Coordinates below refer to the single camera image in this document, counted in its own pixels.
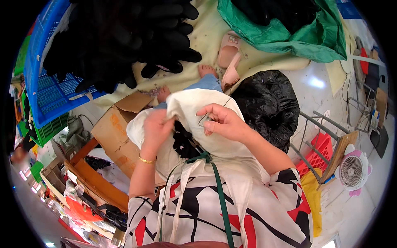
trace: gold bracelet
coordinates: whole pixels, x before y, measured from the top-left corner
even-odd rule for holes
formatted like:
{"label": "gold bracelet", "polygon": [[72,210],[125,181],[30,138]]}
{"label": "gold bracelet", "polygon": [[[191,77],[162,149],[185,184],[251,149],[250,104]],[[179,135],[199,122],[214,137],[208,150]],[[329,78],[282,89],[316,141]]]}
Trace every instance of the gold bracelet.
{"label": "gold bracelet", "polygon": [[154,160],[154,161],[147,161],[146,159],[141,158],[141,154],[139,154],[139,160],[142,161],[142,162],[144,162],[144,163],[151,164],[151,163],[156,162],[157,156],[156,156],[156,160]]}

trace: bare foot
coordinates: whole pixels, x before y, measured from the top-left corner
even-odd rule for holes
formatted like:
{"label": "bare foot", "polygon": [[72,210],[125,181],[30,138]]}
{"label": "bare foot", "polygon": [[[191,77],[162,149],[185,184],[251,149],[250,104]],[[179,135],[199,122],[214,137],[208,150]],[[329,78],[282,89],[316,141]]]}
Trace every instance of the bare foot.
{"label": "bare foot", "polygon": [[171,94],[170,89],[167,85],[164,85],[160,89],[160,93],[157,95],[158,103],[165,102],[167,97]]}
{"label": "bare foot", "polygon": [[215,72],[215,69],[210,66],[210,65],[199,65],[198,66],[198,73],[200,74],[200,77],[203,78],[207,74],[212,74],[216,78],[218,78],[218,75]]}

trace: green strap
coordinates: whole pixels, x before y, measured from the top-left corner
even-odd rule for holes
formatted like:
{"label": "green strap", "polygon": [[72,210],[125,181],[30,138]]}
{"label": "green strap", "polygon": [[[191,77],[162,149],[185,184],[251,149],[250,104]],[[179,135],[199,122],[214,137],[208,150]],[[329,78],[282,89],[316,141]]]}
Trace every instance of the green strap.
{"label": "green strap", "polygon": [[218,188],[219,202],[221,203],[221,210],[222,210],[222,215],[223,215],[224,224],[225,224],[227,242],[229,243],[230,248],[234,248],[233,235],[231,233],[229,215],[227,213],[226,201],[225,201],[225,196],[223,193],[221,178],[219,177],[219,173],[218,173],[218,169],[216,168],[216,165],[214,163],[211,163],[211,164],[212,164],[212,168],[214,169],[214,173],[215,173],[216,186]]}
{"label": "green strap", "polygon": [[[197,159],[202,159],[202,158],[205,158],[207,163],[209,163],[212,160],[212,157],[210,156],[210,154],[208,152],[203,152],[199,156],[197,156],[195,158],[191,158],[191,159],[187,160],[186,162],[192,163],[192,162],[196,161]],[[216,165],[214,163],[211,163],[211,164],[212,164],[212,168],[214,169],[216,186],[218,188],[218,196],[219,196],[219,202],[221,205],[221,211],[222,211],[222,215],[223,215],[224,225],[225,225],[227,242],[229,243],[229,248],[234,248],[233,234],[231,233],[229,215],[227,213],[226,200],[225,200],[225,196],[224,196],[224,192],[223,192],[223,188],[222,188],[221,178],[219,176],[218,169],[216,168]],[[170,176],[173,173],[173,171],[176,169],[176,167],[178,167],[178,166],[175,166],[175,168],[173,168],[171,173],[168,175],[168,178],[166,181],[166,187],[168,185],[168,180],[170,179]],[[167,205],[164,205],[163,208],[161,209],[160,233],[159,233],[160,237],[158,240],[159,242],[161,242],[162,238],[163,238],[163,212],[166,209],[166,207],[167,207]]]}
{"label": "green strap", "polygon": [[207,163],[209,163],[212,160],[212,157],[210,156],[209,152],[203,152],[199,156],[187,160],[186,163],[193,163],[194,161],[202,158],[205,158]]}

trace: white floor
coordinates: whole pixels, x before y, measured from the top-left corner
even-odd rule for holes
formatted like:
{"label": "white floor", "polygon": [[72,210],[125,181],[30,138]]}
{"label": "white floor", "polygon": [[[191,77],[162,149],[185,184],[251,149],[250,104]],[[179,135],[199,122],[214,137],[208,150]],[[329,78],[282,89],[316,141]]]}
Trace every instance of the white floor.
{"label": "white floor", "polygon": [[[349,128],[350,131],[354,130],[353,127],[348,127],[347,125],[345,101],[348,96],[356,98],[354,76],[352,76],[351,83],[348,84],[346,82],[345,86],[333,97],[328,73],[324,64],[311,62],[305,69],[282,72],[290,79],[302,112],[313,116],[313,111],[324,113],[326,110],[330,110],[330,118],[332,120],[345,128]],[[84,114],[95,125],[104,112],[103,109],[88,102],[74,109],[71,114]],[[84,128],[90,131],[92,129],[91,123],[85,117],[81,118]],[[359,118],[360,113],[355,108],[351,108],[351,124],[353,126],[357,125]],[[304,125],[305,118],[300,116],[298,128],[291,137],[291,143],[297,148],[299,148],[302,140]],[[327,122],[324,125],[338,136],[344,135],[343,132],[330,123]],[[338,180],[330,183],[324,191],[322,197],[323,232],[320,237],[315,239],[314,245],[316,247],[321,247],[330,237],[337,233],[340,236],[342,247],[352,247],[371,220],[374,210],[380,202],[392,159],[394,118],[389,116],[385,125],[389,133],[389,146],[383,159],[380,159],[376,151],[373,151],[373,145],[369,140],[368,134],[360,133],[360,138],[357,139],[356,148],[366,152],[370,163],[374,166],[372,175],[369,176],[361,195],[350,197],[348,192],[343,190]],[[311,141],[317,133],[318,129],[315,129],[314,125],[309,122],[301,148],[303,155],[306,155],[310,150],[304,142]],[[295,164],[300,161],[297,154],[291,148],[288,155]]]}

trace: pink slipper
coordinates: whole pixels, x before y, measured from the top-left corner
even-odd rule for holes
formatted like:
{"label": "pink slipper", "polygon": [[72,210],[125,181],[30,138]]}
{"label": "pink slipper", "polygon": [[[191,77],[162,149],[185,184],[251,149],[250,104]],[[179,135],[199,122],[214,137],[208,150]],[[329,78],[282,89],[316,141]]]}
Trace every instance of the pink slipper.
{"label": "pink slipper", "polygon": [[230,62],[222,78],[221,88],[225,92],[226,87],[232,86],[240,80],[240,76],[236,71],[236,67],[240,62],[241,54],[238,52]]}
{"label": "pink slipper", "polygon": [[229,31],[223,36],[218,54],[219,67],[226,69],[230,65],[234,56],[239,52],[240,44],[241,39],[234,31]]}

